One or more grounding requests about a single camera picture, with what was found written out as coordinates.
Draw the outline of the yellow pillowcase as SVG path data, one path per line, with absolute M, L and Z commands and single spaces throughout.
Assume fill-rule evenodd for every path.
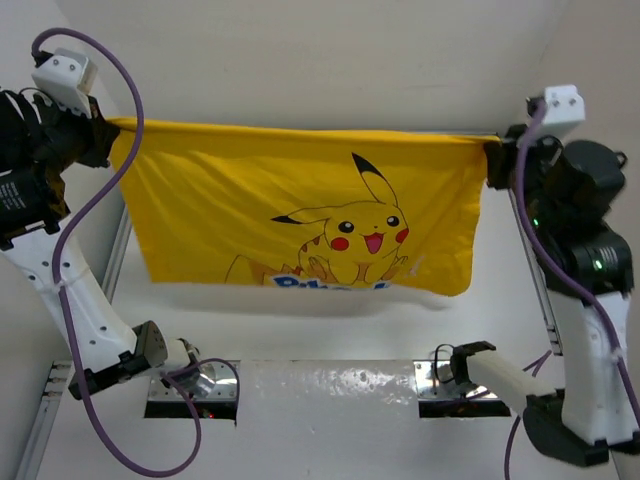
M 110 159 L 157 283 L 457 296 L 494 135 L 115 122 Z

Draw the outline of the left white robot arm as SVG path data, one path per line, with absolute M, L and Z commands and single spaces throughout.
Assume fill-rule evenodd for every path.
M 88 114 L 35 91 L 1 93 L 1 253 L 41 296 L 72 353 L 69 391 L 88 398 L 138 376 L 176 383 L 202 396 L 195 349 L 167 340 L 147 321 L 125 324 L 113 310 L 73 239 L 75 216 L 64 199 L 63 172 L 75 163 L 106 168 L 119 134 L 96 99 Z

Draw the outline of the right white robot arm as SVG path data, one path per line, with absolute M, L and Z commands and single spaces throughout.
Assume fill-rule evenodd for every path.
M 631 249 L 605 222 L 625 185 L 625 154 L 591 140 L 563 143 L 514 125 L 489 152 L 488 181 L 510 189 L 549 302 L 551 351 L 565 384 L 548 387 L 486 342 L 453 348 L 441 384 L 481 385 L 510 407 L 542 455 L 576 467 L 639 452 L 639 399 L 623 342 L 634 288 Z

